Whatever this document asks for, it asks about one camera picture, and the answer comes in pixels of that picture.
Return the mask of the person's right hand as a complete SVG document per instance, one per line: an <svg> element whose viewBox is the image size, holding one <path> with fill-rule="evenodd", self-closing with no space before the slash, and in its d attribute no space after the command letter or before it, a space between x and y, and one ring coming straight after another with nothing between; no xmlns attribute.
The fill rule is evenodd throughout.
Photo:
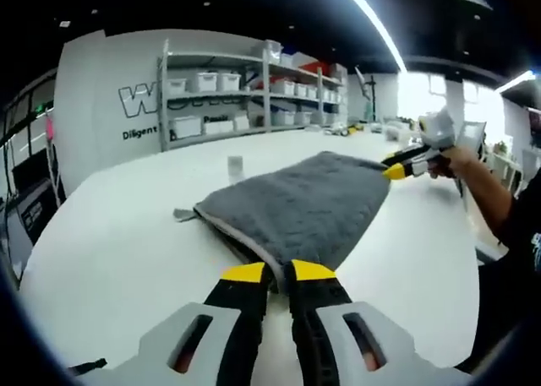
<svg viewBox="0 0 541 386"><path fill-rule="evenodd" d="M471 166L478 164L478 155L463 147L453 146L440 152L429 162L429 175L432 178L465 177Z"/></svg>

